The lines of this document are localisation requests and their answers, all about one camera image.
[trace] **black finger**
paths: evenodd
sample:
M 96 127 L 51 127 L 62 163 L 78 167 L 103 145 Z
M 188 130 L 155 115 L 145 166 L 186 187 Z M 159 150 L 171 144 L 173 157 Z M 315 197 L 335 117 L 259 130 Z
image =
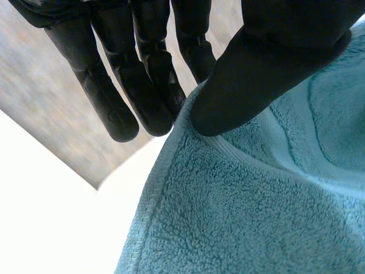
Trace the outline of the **black finger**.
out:
M 172 128 L 172 116 L 138 59 L 127 0 L 96 2 L 92 8 L 92 26 L 136 115 L 151 135 L 167 134 Z
M 169 0 L 132 1 L 137 45 L 146 71 L 161 98 L 176 119 L 186 96 L 166 49 Z
M 216 62 L 205 39 L 212 0 L 171 0 L 179 49 L 196 82 L 206 80 Z
M 102 64 L 90 20 L 67 20 L 46 33 L 69 62 L 110 136 L 118 142 L 132 140 L 138 134 L 138 122 Z
M 202 135 L 215 136 L 247 123 L 273 100 L 338 57 L 350 37 L 346 33 L 328 50 L 291 50 L 252 39 L 241 29 L 194 102 L 194 128 Z
M 197 97 L 193 126 L 206 136 L 248 122 L 341 55 L 365 1 L 242 1 L 244 27 Z

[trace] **fingertip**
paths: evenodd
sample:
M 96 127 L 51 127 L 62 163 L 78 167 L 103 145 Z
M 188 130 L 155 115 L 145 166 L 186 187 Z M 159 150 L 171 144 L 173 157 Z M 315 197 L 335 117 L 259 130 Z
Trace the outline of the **fingertip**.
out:
M 190 121 L 193 128 L 201 135 L 206 137 L 212 137 L 219 134 L 216 131 L 216 127 L 212 123 L 212 120 L 208 118 L 208 114 L 205 111 L 204 103 L 199 101 L 199 97 L 195 100 L 190 112 Z
M 108 115 L 109 123 L 104 122 L 110 137 L 119 143 L 126 143 L 137 137 L 139 125 L 130 110 L 121 113 L 111 111 Z

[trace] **towel fold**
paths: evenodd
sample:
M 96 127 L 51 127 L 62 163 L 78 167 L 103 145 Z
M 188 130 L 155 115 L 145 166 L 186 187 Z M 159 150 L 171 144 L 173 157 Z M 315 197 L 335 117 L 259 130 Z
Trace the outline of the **towel fold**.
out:
M 248 124 L 199 135 L 188 98 L 115 273 L 365 273 L 365 24 Z

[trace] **towel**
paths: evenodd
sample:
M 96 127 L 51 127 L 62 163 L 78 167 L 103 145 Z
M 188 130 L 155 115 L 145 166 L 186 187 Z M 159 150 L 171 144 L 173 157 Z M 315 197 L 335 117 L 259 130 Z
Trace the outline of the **towel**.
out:
M 329 67 L 216 137 L 188 98 L 116 274 L 365 273 L 365 24 Z

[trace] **teal towel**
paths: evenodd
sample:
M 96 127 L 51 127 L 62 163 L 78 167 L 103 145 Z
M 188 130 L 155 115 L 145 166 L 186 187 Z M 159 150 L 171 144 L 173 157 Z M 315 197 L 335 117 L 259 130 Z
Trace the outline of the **teal towel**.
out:
M 352 32 L 331 66 L 231 132 L 199 135 L 201 86 L 191 94 L 116 274 L 365 273 L 365 24 Z

